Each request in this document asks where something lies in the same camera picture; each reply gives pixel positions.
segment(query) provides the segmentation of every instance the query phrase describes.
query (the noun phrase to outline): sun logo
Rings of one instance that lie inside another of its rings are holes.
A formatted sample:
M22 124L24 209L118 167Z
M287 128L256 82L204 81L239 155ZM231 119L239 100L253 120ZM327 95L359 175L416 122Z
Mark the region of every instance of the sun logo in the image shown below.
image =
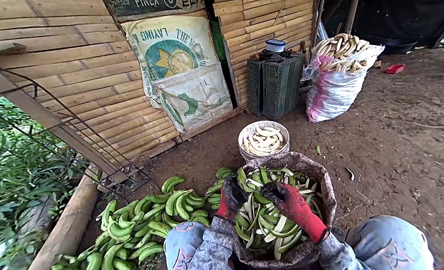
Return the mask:
M191 55L182 50L175 49L170 54L159 48L160 60L155 63L167 69L164 78L195 69L195 61Z

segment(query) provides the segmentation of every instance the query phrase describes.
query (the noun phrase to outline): white bucket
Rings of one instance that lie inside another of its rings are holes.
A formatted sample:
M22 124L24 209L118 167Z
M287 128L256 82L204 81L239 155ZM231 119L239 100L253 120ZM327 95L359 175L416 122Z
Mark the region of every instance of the white bucket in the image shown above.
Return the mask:
M251 124L249 124L248 126L244 127L242 129L242 131L239 134L239 150L240 150L240 154L242 155L243 159L248 162L254 159L257 159L261 156L257 156L252 154L251 152L246 151L245 149L242 148L242 144L243 144L243 137L248 137L249 135L253 135L255 134L255 132L257 132L256 127L273 127L275 129L279 129L280 130L280 134L283 137L283 147L282 149L277 152L277 154L279 153L287 153L290 150L290 136L289 136L289 131L282 125L279 124L277 122L274 121L257 121L257 122L253 122Z

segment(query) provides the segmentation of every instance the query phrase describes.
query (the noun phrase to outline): blue lid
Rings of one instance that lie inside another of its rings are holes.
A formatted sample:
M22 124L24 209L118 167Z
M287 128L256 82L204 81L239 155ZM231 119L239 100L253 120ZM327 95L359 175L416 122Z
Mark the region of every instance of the blue lid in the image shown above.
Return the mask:
M276 39L269 39L265 42L266 44L275 45L275 46L283 46L286 43Z

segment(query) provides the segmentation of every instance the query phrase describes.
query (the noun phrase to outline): wooden wall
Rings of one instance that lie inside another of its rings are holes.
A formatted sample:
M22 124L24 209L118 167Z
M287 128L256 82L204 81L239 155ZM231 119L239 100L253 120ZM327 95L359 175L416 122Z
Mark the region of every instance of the wooden wall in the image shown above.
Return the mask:
M0 0L0 43L6 41L26 52L0 55L1 68L35 79L127 158L179 136L165 112L145 100L138 60L102 0ZM49 95L37 99L66 119ZM86 140L108 159L111 153L122 160L106 143Z
M310 46L313 0L215 0L215 15L226 41L239 106L248 103L247 60L265 49L269 39L287 42L286 49Z

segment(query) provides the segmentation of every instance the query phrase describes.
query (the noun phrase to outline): hand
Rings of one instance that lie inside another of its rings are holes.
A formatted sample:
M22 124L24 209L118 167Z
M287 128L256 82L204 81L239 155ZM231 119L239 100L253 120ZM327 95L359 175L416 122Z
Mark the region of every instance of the hand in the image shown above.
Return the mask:
M282 182L268 182L264 187L262 195L271 200L282 215L305 230L312 241L318 244L327 237L327 226L312 213L296 187Z
M219 218L235 223L240 208L247 202L248 195L237 184L237 176L231 175L225 178L222 184L222 196L220 198L220 207L215 214Z

